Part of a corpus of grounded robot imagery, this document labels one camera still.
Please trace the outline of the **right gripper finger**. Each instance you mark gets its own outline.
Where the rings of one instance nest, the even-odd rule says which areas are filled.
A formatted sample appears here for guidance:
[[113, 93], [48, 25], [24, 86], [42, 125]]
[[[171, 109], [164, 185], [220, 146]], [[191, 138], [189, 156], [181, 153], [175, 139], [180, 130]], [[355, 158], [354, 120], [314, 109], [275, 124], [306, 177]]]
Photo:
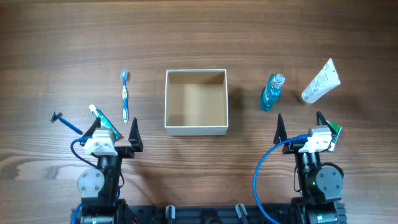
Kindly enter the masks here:
[[320, 111], [317, 111], [316, 116], [317, 116], [317, 124], [319, 126], [329, 126], [328, 122], [326, 121], [326, 119], [324, 118], [324, 116]]
[[288, 139], [288, 137], [287, 137], [287, 132], [285, 130], [284, 120], [282, 115], [279, 113], [277, 118], [277, 129], [275, 132], [273, 143], [276, 145], [281, 143], [282, 141], [285, 141], [286, 139]]

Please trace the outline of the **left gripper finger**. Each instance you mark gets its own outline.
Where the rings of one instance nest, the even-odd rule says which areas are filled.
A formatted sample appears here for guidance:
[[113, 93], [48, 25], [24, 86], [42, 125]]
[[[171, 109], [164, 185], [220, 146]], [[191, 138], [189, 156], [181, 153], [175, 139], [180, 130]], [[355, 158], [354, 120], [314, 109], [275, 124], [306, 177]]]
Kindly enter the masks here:
[[130, 142], [132, 148], [143, 148], [143, 142], [141, 139], [141, 135], [139, 134], [139, 128], [136, 117], [134, 117], [132, 121], [128, 141]]
[[87, 130], [87, 132], [83, 135], [83, 137], [91, 136], [97, 128], [101, 127], [101, 119], [100, 117], [96, 118], [91, 127]]

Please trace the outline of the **teal toothpaste tube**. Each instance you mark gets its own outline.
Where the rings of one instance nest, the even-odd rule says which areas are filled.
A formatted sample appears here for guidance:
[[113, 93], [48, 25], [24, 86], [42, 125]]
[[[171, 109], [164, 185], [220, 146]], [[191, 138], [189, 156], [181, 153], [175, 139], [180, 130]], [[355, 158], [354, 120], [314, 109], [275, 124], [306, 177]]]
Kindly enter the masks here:
[[100, 119], [101, 127], [102, 128], [108, 128], [112, 129], [115, 136], [116, 140], [120, 140], [122, 138], [121, 133], [113, 126], [113, 124], [110, 122], [110, 120], [103, 114], [103, 112], [98, 109], [95, 105], [91, 104], [89, 105], [89, 109], [91, 113], [94, 115], [95, 118]]

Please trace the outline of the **green soap box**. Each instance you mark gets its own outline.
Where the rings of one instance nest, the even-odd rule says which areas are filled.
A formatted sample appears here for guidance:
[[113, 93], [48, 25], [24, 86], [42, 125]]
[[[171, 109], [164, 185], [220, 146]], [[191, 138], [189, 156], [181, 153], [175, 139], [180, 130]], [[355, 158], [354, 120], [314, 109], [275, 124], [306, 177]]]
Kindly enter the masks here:
[[336, 146], [336, 142], [340, 136], [340, 133], [342, 132], [342, 127], [336, 123], [333, 123], [329, 120], [327, 120], [327, 123], [331, 126], [331, 128], [334, 130], [335, 135], [332, 137], [330, 148], [328, 149], [329, 152], [333, 152]]

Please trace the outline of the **white hair conditioner tube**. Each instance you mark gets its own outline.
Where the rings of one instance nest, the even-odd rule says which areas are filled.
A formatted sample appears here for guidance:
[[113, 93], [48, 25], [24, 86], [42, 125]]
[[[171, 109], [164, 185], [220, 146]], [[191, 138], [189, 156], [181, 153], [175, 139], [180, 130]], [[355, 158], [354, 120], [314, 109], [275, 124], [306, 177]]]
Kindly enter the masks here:
[[340, 84], [340, 78], [333, 60], [330, 58], [306, 89], [304, 89], [301, 94], [301, 100], [312, 104]]

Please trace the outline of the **blue disposable razor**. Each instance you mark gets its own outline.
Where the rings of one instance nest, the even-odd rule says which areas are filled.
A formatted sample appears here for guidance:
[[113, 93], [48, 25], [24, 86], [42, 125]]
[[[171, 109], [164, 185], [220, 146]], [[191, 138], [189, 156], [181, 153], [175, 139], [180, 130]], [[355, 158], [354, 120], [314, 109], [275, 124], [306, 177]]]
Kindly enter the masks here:
[[74, 132], [76, 132], [77, 134], [83, 134], [83, 132], [78, 129], [76, 126], [74, 126], [73, 124], [71, 124], [70, 122], [68, 122], [67, 120], [65, 120], [64, 118], [62, 118], [58, 113], [57, 110], [54, 110], [52, 115], [51, 115], [51, 119], [50, 122], [54, 123], [56, 120], [59, 120], [61, 123], [63, 123], [65, 126], [69, 127], [70, 129], [72, 129]]

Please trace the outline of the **blue mouthwash bottle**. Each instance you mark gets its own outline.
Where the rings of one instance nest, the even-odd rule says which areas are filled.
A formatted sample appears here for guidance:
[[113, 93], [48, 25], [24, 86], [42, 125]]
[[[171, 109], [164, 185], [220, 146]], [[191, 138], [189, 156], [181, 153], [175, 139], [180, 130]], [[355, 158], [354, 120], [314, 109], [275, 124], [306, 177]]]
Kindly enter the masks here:
[[270, 111], [273, 104], [279, 99], [282, 93], [282, 86], [285, 83], [283, 74], [272, 74], [267, 85], [261, 93], [260, 105], [264, 111]]

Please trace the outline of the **blue white toothbrush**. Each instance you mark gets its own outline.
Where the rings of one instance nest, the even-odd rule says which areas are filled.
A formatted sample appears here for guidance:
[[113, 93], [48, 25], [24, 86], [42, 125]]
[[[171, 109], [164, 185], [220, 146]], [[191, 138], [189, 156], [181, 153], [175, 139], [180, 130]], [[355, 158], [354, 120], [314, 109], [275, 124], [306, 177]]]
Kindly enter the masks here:
[[122, 88], [122, 98], [123, 98], [123, 121], [125, 123], [128, 122], [128, 107], [127, 107], [127, 88], [126, 88], [126, 80], [128, 76], [127, 70], [121, 71], [121, 80], [123, 81], [123, 88]]

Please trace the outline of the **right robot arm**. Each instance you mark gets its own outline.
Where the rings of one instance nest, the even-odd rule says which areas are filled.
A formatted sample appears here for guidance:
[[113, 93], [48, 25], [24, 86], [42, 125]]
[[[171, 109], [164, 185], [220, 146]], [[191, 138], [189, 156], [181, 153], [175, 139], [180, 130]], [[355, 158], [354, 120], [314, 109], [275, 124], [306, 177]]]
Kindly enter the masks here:
[[331, 152], [338, 136], [336, 129], [317, 112], [317, 125], [308, 131], [310, 137], [284, 144], [282, 153], [295, 157], [296, 192], [290, 203], [265, 205], [278, 223], [335, 223], [348, 221], [345, 205], [340, 202], [343, 169], [332, 162], [322, 162], [320, 154]]

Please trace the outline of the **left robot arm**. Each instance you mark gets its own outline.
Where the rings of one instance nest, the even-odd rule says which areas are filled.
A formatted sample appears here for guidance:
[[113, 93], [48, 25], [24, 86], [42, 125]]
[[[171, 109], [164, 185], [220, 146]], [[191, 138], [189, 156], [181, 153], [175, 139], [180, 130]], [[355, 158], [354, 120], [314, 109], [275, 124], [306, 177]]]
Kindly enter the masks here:
[[129, 133], [128, 146], [116, 146], [116, 135], [111, 128], [102, 128], [96, 118], [89, 130], [71, 143], [72, 153], [91, 167], [81, 173], [77, 188], [81, 203], [72, 211], [71, 223], [137, 223], [138, 218], [120, 199], [124, 177], [123, 159], [133, 159], [143, 151], [137, 119], [134, 118]]

